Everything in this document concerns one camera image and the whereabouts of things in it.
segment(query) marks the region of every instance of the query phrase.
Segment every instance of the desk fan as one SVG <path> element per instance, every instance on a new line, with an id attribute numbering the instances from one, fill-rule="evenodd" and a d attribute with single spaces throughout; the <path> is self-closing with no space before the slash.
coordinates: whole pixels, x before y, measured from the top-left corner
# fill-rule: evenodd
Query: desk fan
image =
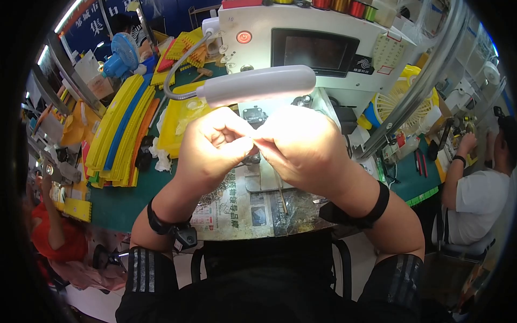
<path id="1" fill-rule="evenodd" d="M 368 108 L 364 111 L 366 119 L 374 126 L 379 127 L 381 123 L 386 120 L 393 109 L 397 106 L 400 99 L 409 90 L 413 81 L 416 79 L 420 68 L 416 66 L 406 65 L 399 79 L 395 82 L 390 93 L 387 95 L 376 93 L 372 101 L 368 105 Z M 432 109 L 438 109 L 438 93 L 433 88 L 429 95 L 424 101 L 418 106 L 415 112 L 406 120 L 405 123 L 400 127 L 405 130 L 416 130 L 419 126 L 419 122 L 424 118 Z"/>
<path id="2" fill-rule="evenodd" d="M 124 74 L 135 74 L 143 75 L 147 71 L 147 67 L 143 64 L 139 64 L 140 55 L 138 53 L 138 47 L 136 42 L 128 33 L 117 33 L 113 36 L 111 42 L 111 51 L 113 55 L 104 63 L 104 70 L 102 76 L 120 78 Z"/>

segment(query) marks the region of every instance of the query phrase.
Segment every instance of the monitor screen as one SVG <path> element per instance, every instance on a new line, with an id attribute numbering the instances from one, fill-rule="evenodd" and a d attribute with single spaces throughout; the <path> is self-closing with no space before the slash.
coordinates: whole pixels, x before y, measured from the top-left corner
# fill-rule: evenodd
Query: monitor screen
<path id="1" fill-rule="evenodd" d="M 284 65 L 340 69 L 347 43 L 333 39 L 287 36 Z"/>

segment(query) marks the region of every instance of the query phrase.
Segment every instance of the wooden mallet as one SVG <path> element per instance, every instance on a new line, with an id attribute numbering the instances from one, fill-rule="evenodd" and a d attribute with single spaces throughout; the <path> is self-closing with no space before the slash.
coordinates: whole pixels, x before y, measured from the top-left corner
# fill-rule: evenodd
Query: wooden mallet
<path id="1" fill-rule="evenodd" d="M 199 67 L 197 69 L 197 72 L 199 73 L 199 75 L 196 76 L 196 78 L 193 79 L 191 83 L 194 83 L 195 81 L 199 80 L 204 75 L 206 75 L 208 77 L 211 77 L 214 74 L 213 71 L 210 71 L 209 69 L 206 69 L 206 68 L 203 68 L 203 67 Z"/>

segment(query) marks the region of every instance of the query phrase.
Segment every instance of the spool of thread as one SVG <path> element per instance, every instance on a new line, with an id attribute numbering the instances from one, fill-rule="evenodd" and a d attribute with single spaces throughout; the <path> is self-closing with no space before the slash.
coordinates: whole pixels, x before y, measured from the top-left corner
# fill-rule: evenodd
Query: spool of thread
<path id="1" fill-rule="evenodd" d="M 313 0 L 312 6 L 316 9 L 329 10 L 332 0 Z"/>
<path id="2" fill-rule="evenodd" d="M 353 17 L 362 19 L 362 15 L 364 13 L 365 8 L 366 8 L 366 5 L 364 3 L 362 3 L 361 1 L 351 0 L 350 6 L 348 7 L 348 14 Z"/>
<path id="3" fill-rule="evenodd" d="M 347 13 L 349 2 L 350 0 L 332 0 L 332 5 L 330 5 L 330 9 L 340 13 Z"/>
<path id="4" fill-rule="evenodd" d="M 370 5 L 366 5 L 366 8 L 364 9 L 364 13 L 362 14 L 362 17 L 370 22 L 373 22 L 375 19 L 376 13 L 377 13 L 377 8 L 372 7 Z"/>

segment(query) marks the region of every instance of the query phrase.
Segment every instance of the green cutting mat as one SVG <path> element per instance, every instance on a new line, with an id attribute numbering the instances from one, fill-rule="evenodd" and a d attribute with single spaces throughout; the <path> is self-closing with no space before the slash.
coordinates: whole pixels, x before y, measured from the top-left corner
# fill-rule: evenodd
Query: green cutting mat
<path id="1" fill-rule="evenodd" d="M 438 169 L 433 161 L 427 157 L 427 151 L 429 146 L 425 142 L 423 136 L 420 137 L 419 148 L 425 156 L 425 164 L 427 166 L 427 178 L 422 172 L 422 176 L 416 170 L 415 155 L 410 153 L 400 162 L 398 162 L 398 174 L 397 179 L 400 184 L 393 183 L 391 190 L 395 192 L 401 199 L 406 201 L 410 206 L 415 205 L 424 199 L 434 195 L 442 182 L 440 181 L 440 175 Z M 394 167 L 388 170 L 388 173 L 393 176 L 395 173 Z"/>
<path id="2" fill-rule="evenodd" d="M 226 68 L 219 68 L 215 63 L 208 63 L 205 68 L 214 71 L 214 77 L 226 74 Z M 190 83 L 197 75 L 196 69 L 177 72 L 175 87 Z M 158 90 L 158 87 L 156 90 L 155 98 L 163 98 L 163 91 Z M 159 117 L 155 119 L 149 134 L 158 136 L 158 129 L 156 129 L 158 119 Z M 171 174 L 155 170 L 157 161 L 157 158 L 153 159 L 149 170 L 139 173 L 136 187 L 91 188 L 92 223 L 115 231 L 131 232 L 138 214 L 176 173 L 177 159 L 172 161 Z"/>

